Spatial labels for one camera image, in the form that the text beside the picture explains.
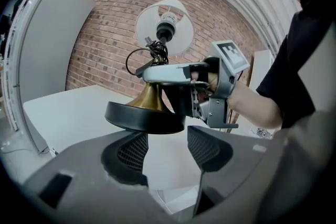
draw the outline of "white table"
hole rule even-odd
[[[128,103],[132,99],[100,86],[89,86],[52,94],[24,103],[34,127],[49,147],[61,152],[80,141],[120,131],[108,123],[108,101]],[[186,126],[206,126],[186,119]],[[149,150],[143,173],[151,189],[176,189],[199,184],[201,171],[187,148],[186,129],[172,135],[149,135]]]

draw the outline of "gray panel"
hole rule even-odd
[[[19,60],[21,104],[65,90],[73,45],[93,7],[92,0],[35,0],[26,7],[31,16]],[[38,151],[43,151],[45,141],[25,114],[24,118]]]

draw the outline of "sleeve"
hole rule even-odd
[[[282,113],[286,110],[288,79],[289,68],[286,37],[280,46],[273,65],[257,88],[257,92],[263,97],[271,98],[279,106]]]

